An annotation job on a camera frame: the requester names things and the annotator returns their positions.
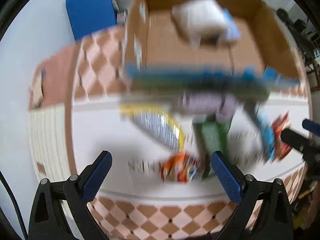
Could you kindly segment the open cardboard box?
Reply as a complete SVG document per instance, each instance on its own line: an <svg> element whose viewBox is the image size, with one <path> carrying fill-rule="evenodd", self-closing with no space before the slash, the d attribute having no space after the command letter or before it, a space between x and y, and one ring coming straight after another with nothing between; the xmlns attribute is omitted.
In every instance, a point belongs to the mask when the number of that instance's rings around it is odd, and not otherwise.
<svg viewBox="0 0 320 240"><path fill-rule="evenodd" d="M300 55L286 28L261 0L216 0L240 30L233 45L219 36L192 45L178 30L172 8L189 0L134 0L126 22L124 72L138 88L221 87L304 93Z"/></svg>

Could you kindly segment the white soft pillow pack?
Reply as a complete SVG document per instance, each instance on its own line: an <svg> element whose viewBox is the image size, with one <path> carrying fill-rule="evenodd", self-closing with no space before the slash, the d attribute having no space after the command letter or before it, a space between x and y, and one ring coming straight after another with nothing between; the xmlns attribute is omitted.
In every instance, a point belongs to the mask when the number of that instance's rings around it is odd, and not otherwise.
<svg viewBox="0 0 320 240"><path fill-rule="evenodd" d="M180 33L194 46L225 33L229 23L216 0L189 0L171 11Z"/></svg>

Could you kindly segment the yellow grey mesh pouch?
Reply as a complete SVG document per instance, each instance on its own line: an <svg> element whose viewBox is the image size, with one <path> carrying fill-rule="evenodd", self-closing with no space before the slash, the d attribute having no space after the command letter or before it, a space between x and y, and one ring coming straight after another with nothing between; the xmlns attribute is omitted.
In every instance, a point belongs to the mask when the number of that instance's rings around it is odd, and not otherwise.
<svg viewBox="0 0 320 240"><path fill-rule="evenodd" d="M120 114L128 117L148 136L172 152L184 148L184 131L181 124L167 111L156 105L122 105Z"/></svg>

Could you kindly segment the lilac cloth bundle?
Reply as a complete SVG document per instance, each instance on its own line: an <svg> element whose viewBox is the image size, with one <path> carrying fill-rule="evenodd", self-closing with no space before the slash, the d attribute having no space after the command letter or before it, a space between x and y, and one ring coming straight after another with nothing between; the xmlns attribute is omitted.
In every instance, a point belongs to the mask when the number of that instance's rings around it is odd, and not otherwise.
<svg viewBox="0 0 320 240"><path fill-rule="evenodd" d="M174 103L174 110L183 114L213 115L217 121L224 122L233 118L238 104L239 101L233 94L184 93Z"/></svg>

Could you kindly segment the green snack packet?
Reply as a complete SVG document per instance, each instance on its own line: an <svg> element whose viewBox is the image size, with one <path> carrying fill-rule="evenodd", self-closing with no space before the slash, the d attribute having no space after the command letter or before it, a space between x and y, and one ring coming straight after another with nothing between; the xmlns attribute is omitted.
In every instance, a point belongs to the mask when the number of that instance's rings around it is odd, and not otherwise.
<svg viewBox="0 0 320 240"><path fill-rule="evenodd" d="M201 158L201 179L205 180L215 176L211 167L211 155L215 151L229 155L228 138L232 118L219 121L216 116L205 117L204 120L194 121L193 129L197 149Z"/></svg>

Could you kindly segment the cardboard piece on table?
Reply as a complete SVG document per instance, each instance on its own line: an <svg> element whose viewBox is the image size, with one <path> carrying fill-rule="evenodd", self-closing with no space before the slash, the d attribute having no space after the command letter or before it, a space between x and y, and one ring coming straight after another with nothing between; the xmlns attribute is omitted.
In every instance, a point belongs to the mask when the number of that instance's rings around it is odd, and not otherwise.
<svg viewBox="0 0 320 240"><path fill-rule="evenodd" d="M43 95L43 80L46 75L46 71L42 70L35 77L35 81L33 82L31 93L32 93L32 106L37 108L40 107L44 95Z"/></svg>

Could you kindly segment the patterned tablecloth mat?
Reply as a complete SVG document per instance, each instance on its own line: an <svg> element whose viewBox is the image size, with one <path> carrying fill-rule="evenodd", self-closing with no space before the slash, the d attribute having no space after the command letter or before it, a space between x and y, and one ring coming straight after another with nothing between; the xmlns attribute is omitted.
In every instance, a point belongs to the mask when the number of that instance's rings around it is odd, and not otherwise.
<svg viewBox="0 0 320 240"><path fill-rule="evenodd" d="M238 23L240 41L231 48L218 47L222 52L213 46L213 59L218 63L226 59L223 67L231 63L231 57L241 59L260 74L265 70L262 53L249 27ZM280 59L299 74L300 85L273 91L260 110L271 122L289 111L293 128L308 136L301 126L302 119L312 117L302 55L289 31L281 31L286 41ZM107 150L113 157L112 168L97 197L88 204L103 231L124 239L169 239L169 235L182 239L217 231L235 208L218 179L163 183L159 166L173 152L121 113L123 104L153 104L171 112L170 104L184 92L141 90L132 85L123 74L124 36L124 27L98 31L36 67L31 86L35 89L42 76L43 99L36 107L30 88L28 120L37 179L65 180ZM211 47L204 47L207 55ZM306 172L302 158L292 150L280 161L264 163L258 131L242 105L232 120L227 142L231 160L242 172L266 181L280 177L289 202L297 198Z"/></svg>

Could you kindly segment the long blue snack packet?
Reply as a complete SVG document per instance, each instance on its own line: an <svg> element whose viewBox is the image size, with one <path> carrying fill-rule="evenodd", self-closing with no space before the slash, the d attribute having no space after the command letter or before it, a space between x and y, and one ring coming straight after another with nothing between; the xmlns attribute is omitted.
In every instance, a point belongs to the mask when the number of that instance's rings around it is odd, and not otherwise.
<svg viewBox="0 0 320 240"><path fill-rule="evenodd" d="M272 160L276 147L273 128L269 125L268 119L259 113L259 103L254 101L246 101L244 110L259 131L264 149L264 161Z"/></svg>

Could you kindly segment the light blue tissue pack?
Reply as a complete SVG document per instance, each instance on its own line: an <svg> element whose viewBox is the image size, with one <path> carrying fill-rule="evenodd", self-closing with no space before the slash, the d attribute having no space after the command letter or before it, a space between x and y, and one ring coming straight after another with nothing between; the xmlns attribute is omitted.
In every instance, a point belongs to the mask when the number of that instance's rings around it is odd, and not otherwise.
<svg viewBox="0 0 320 240"><path fill-rule="evenodd" d="M218 42L220 44L228 44L231 46L240 40L241 33L233 19L233 16L227 9L223 9L223 15L227 20L228 28L219 36Z"/></svg>

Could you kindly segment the orange snack packet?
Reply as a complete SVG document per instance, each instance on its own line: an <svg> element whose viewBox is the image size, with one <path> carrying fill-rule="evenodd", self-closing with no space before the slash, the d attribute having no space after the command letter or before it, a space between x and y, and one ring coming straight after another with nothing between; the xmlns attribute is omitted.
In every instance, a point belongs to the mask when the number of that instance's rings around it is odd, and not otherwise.
<svg viewBox="0 0 320 240"><path fill-rule="evenodd" d="M199 158L186 152L180 152L161 163L161 179L164 182L189 183L197 177L200 168Z"/></svg>

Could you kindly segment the blue foam mat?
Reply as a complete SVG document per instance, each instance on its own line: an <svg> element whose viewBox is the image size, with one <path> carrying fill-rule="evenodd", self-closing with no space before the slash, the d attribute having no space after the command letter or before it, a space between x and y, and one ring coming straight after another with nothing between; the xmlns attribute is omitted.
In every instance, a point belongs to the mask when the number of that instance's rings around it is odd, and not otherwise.
<svg viewBox="0 0 320 240"><path fill-rule="evenodd" d="M117 25L112 0L66 0L74 39Z"/></svg>

